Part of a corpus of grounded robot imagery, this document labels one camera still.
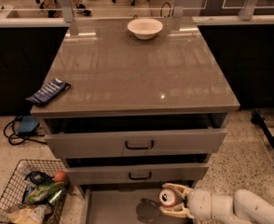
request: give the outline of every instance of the person's leg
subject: person's leg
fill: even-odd
[[[91,11],[82,4],[82,0],[73,0],[73,2],[75,4],[75,7],[77,8],[77,13],[85,16],[90,15]]]
[[[55,11],[55,4],[53,0],[44,0],[44,5],[43,7],[48,10],[48,16],[50,18],[57,18],[58,14]]]

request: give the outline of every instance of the terrazzo floor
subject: terrazzo floor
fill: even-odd
[[[0,117],[0,197],[19,160],[55,160],[49,148],[34,142],[11,146],[3,135],[13,117]],[[233,195],[247,189],[274,205],[274,154],[261,130],[251,122],[250,111],[236,111],[227,125],[228,135],[196,188]],[[80,223],[84,200],[76,188],[67,195],[60,223]],[[218,224],[217,221],[197,224]]]

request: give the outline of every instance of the black mesh basket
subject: black mesh basket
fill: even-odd
[[[4,220],[4,211],[14,204],[22,203],[23,194],[27,187],[27,181],[21,173],[21,166],[30,164],[40,172],[44,172],[49,176],[54,176],[57,171],[64,170],[62,161],[40,161],[40,160],[21,160],[14,170],[12,177],[9,179],[7,186],[0,198],[0,223],[9,223]],[[64,184],[66,189],[69,188],[69,182]],[[65,201],[66,193],[61,196],[58,204],[55,206],[51,218],[44,223],[58,224],[61,219],[62,209]]]

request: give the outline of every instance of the white robotic arm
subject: white robotic arm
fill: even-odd
[[[214,219],[225,224],[274,224],[274,206],[249,190],[237,190],[232,198],[171,183],[163,185],[163,188],[172,190],[177,197],[187,201],[187,206],[185,203],[163,206],[163,200],[160,200],[160,210],[168,216]]]

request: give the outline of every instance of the drawer handle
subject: drawer handle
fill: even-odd
[[[152,149],[155,145],[155,141],[152,140],[150,142],[150,145],[149,146],[145,146],[145,147],[130,147],[130,142],[129,141],[125,141],[125,147],[126,149],[128,150],[142,150],[142,149]]]
[[[145,177],[133,177],[132,174],[129,173],[129,179],[133,180],[133,181],[136,181],[136,180],[148,180],[150,178],[152,178],[152,172],[149,172],[148,176],[145,176]]]

